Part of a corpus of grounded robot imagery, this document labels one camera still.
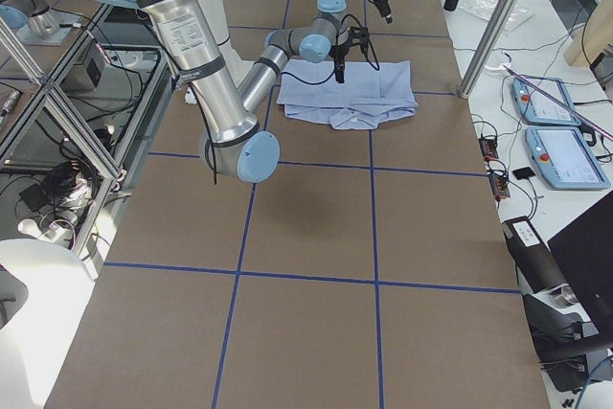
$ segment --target table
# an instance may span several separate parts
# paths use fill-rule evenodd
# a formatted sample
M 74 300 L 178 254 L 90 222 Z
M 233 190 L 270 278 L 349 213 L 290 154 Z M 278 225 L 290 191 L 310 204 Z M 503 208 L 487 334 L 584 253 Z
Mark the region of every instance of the table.
M 347 2 L 380 59 L 411 59 L 418 115 L 338 132 L 274 88 L 278 170 L 214 187 L 171 102 L 47 409 L 545 407 L 439 0 L 392 0 L 390 26 Z M 246 59 L 315 14 L 224 3 Z
M 519 0 L 518 4 L 534 11 L 535 15 L 514 31 L 503 33 L 496 48 L 535 49 L 565 36 L 566 28 L 548 0 Z M 476 48 L 486 22 L 460 8 L 453 12 L 446 11 L 445 21 L 454 47 L 457 49 L 455 54 L 460 71 L 464 73 L 473 53 L 461 49 Z M 592 82 L 583 86 L 568 86 L 569 93 L 575 102 L 605 99 L 606 96 L 600 86 L 593 82 L 594 76 L 588 69 L 571 67 L 566 64 L 564 51 L 570 43 L 570 40 L 559 40 L 538 51 L 522 50 L 507 53 L 512 57 L 512 68 L 516 72 L 530 76 L 543 76 L 543 73 L 547 71 L 548 77 L 558 77 L 577 83 Z M 502 94 L 504 108 L 512 115 L 518 116 L 511 102 L 511 79 L 503 83 L 506 75 L 504 72 L 485 71 L 469 98 L 471 112 L 494 124 L 500 133 L 514 132 L 517 127 L 516 121 L 505 115 L 500 109 Z M 610 103 L 581 106 L 579 112 L 609 131 L 613 128 L 613 107 Z M 481 133 L 479 124 L 476 125 L 476 130 L 478 134 Z M 484 131 L 485 134 L 491 134 L 488 127 L 485 127 Z M 594 151 L 597 155 L 605 153 L 601 148 L 596 148 Z M 523 132 L 518 133 L 514 141 L 513 136 L 500 138 L 498 152 L 509 170 L 534 166 L 523 141 Z M 603 170 L 609 178 L 613 177 L 613 166 L 603 165 Z M 532 181 L 536 194 L 542 196 L 538 200 L 538 211 L 532 223 L 545 241 L 610 192 L 610 190 L 560 192 L 551 190 L 539 177 L 533 178 Z M 527 184 L 522 185 L 532 194 Z M 516 188 L 511 187 L 511 198 L 501 201 L 498 214 L 502 222 L 513 217 L 525 216 L 529 211 L 529 199 Z M 550 296 L 544 293 L 537 294 L 537 297 L 549 305 L 552 304 Z M 587 318 L 580 307 L 565 308 L 563 312 L 570 313 L 571 311 L 579 312 L 584 318 Z M 576 398 L 570 393 L 560 394 L 551 384 L 549 377 L 544 375 L 544 378 L 552 407 L 558 407 L 566 398 Z M 604 382 L 587 392 L 582 409 L 603 409 L 610 407 L 612 402 L 613 383 Z

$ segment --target sticker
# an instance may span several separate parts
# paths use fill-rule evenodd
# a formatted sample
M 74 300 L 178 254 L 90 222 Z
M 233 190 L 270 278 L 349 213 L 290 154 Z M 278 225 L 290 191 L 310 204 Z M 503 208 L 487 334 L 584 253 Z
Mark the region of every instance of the sticker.
M 204 31 L 191 13 L 186 13 L 166 23 L 160 23 L 158 27 L 164 41 L 170 48 L 170 52 L 175 56 L 183 55 L 189 50 L 207 45 Z
M 535 246 L 540 243 L 538 237 L 534 234 L 533 228 L 528 224 L 528 222 L 516 222 L 513 224 L 515 232 L 524 242 L 526 247 Z

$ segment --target black monitor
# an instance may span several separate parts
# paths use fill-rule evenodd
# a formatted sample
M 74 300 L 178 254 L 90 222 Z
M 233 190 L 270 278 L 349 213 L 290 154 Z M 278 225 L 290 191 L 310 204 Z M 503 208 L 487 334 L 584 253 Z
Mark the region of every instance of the black monitor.
M 613 193 L 548 242 L 557 266 L 600 333 L 613 333 Z

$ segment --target clear plastic wrap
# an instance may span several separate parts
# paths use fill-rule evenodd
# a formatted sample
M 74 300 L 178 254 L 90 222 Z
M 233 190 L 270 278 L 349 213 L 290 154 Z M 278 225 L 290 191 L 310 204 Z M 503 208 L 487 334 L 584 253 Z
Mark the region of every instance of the clear plastic wrap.
M 459 7 L 461 10 L 468 11 L 479 18 L 489 21 L 497 3 L 498 0 L 462 0 Z M 513 31 L 533 15 L 534 11 L 515 5 L 509 15 L 509 19 L 505 23 L 505 30 L 507 32 Z

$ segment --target tiled tabletop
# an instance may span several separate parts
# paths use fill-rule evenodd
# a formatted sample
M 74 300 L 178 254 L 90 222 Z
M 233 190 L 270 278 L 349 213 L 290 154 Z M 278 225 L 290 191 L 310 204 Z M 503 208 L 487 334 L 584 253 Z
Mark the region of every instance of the tiled tabletop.
M 314 14 L 224 2 L 250 59 Z M 547 407 L 440 0 L 391 0 L 391 26 L 349 4 L 381 60 L 411 60 L 417 115 L 334 131 L 275 88 L 278 170 L 214 186 L 176 97 L 47 409 Z

